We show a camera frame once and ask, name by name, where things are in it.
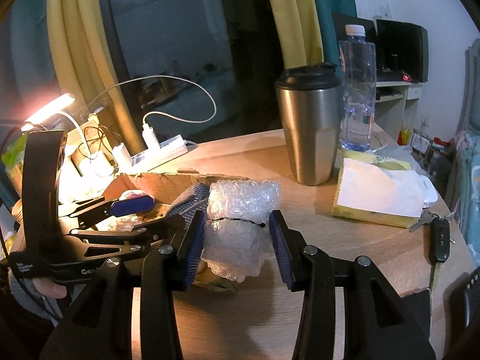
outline glowing lamp head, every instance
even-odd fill
[[[25,121],[25,125],[22,127],[22,131],[32,130],[32,124],[39,124],[44,120],[47,120],[50,116],[56,112],[61,111],[71,103],[75,101],[74,96],[71,93],[66,93],[52,100],[43,108],[40,108],[32,116],[28,117]]]

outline desk drawer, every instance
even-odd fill
[[[422,86],[419,84],[413,84],[409,86],[409,90],[406,93],[406,99],[419,99],[422,94]]]

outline stainless steel tumbler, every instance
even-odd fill
[[[335,165],[341,121],[335,65],[285,70],[275,88],[293,175],[303,185],[326,182]]]

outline car key fob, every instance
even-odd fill
[[[432,264],[444,263],[450,256],[450,224],[446,219],[435,218],[430,223],[430,251]]]

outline black tumbler lid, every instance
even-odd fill
[[[335,75],[335,66],[337,65],[322,62],[286,69],[275,81],[275,87],[289,91],[316,91],[337,87],[341,81]]]

